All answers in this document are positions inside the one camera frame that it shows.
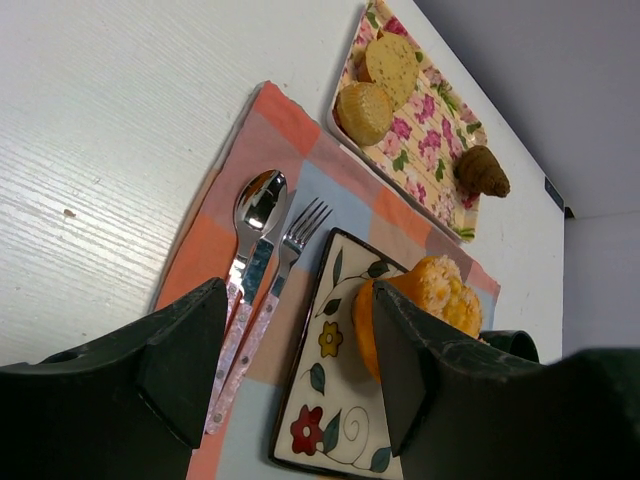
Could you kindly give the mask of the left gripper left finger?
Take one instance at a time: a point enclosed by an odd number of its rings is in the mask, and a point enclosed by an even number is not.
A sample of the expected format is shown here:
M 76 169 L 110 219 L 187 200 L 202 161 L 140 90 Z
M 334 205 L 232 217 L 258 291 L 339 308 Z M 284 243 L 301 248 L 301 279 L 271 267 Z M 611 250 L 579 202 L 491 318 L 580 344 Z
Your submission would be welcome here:
M 227 294 L 210 279 L 40 363 L 1 370 L 5 479 L 183 479 L 204 434 Z

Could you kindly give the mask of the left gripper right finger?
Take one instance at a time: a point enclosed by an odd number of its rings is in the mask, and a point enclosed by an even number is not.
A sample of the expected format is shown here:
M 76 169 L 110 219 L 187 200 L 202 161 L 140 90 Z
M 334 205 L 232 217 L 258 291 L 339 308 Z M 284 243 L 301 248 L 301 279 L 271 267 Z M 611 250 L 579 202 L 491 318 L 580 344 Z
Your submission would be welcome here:
M 407 479 L 635 479 L 639 353 L 587 349 L 550 365 L 479 342 L 373 287 L 392 454 Z

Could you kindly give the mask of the orange sugar-topped bun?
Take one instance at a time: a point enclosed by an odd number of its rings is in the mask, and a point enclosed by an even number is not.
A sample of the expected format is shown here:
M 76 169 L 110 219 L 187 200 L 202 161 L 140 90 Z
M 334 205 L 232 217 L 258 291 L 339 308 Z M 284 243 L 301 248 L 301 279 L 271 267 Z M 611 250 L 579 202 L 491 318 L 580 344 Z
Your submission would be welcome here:
M 421 310 L 466 335 L 478 339 L 483 324 L 480 300 L 464 285 L 459 267 L 448 256 L 428 256 L 412 270 L 391 283 Z M 375 380 L 380 379 L 373 327 L 373 283 L 366 281 L 354 297 L 351 316 L 356 342 L 364 365 Z

